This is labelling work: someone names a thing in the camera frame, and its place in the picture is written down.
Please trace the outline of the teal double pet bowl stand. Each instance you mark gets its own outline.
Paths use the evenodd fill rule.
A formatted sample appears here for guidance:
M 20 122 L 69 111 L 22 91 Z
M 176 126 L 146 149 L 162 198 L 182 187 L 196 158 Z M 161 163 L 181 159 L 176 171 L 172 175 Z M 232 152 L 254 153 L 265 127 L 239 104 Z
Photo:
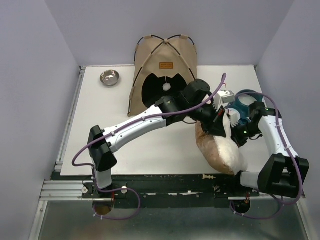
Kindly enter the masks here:
M 235 101 L 226 106 L 226 113 L 228 115 L 228 109 L 231 108 L 239 111 L 241 119 L 238 125 L 245 125 L 250 122 L 249 106 L 254 102 L 263 102 L 263 99 L 264 97 L 254 90 L 241 90 L 236 94 Z

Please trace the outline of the white fluffy cushion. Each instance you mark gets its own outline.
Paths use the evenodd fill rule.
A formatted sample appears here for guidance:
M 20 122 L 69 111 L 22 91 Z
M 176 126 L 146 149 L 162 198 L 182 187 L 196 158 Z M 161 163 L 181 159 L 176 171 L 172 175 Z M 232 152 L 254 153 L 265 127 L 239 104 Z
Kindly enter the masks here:
M 205 133 L 201 124 L 195 124 L 195 143 L 208 164 L 225 175 L 236 175 L 248 170 L 248 161 L 240 152 L 238 145 L 231 139 L 232 129 L 229 117 L 223 115 L 223 129 L 226 137 Z

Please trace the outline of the steel pet bowl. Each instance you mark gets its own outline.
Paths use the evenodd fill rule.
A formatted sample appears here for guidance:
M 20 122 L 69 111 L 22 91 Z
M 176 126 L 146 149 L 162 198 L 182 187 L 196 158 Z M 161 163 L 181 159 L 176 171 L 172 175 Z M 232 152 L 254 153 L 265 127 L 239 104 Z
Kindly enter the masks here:
M 99 79 L 104 86 L 113 87 L 119 82 L 120 74 L 116 70 L 106 70 Z

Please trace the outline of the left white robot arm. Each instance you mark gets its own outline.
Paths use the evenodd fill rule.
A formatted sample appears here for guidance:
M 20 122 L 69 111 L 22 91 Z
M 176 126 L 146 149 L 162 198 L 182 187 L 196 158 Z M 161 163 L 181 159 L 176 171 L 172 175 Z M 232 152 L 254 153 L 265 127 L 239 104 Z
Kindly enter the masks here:
M 129 142 L 157 129 L 182 122 L 186 117 L 200 123 L 202 131 L 218 137 L 226 137 L 223 124 L 225 109 L 212 103 L 203 103 L 212 97 L 210 86 L 201 79 L 189 83 L 174 95 L 161 97 L 141 114 L 113 127 L 101 129 L 98 125 L 89 132 L 89 155 L 94 164 L 93 191 L 101 198 L 111 191 L 112 168 L 117 164 L 115 152 Z

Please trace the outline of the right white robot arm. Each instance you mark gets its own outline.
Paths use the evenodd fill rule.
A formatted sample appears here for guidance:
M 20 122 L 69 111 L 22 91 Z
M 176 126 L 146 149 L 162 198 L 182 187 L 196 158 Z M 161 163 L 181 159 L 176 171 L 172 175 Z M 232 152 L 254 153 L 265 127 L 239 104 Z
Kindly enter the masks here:
M 299 198 L 310 164 L 290 146 L 280 112 L 256 101 L 248 107 L 248 113 L 249 122 L 231 128 L 231 139 L 242 147 L 248 139 L 262 136 L 270 157 L 259 173 L 241 172 L 230 183 L 230 191 L 241 196 L 251 188 L 269 195 Z

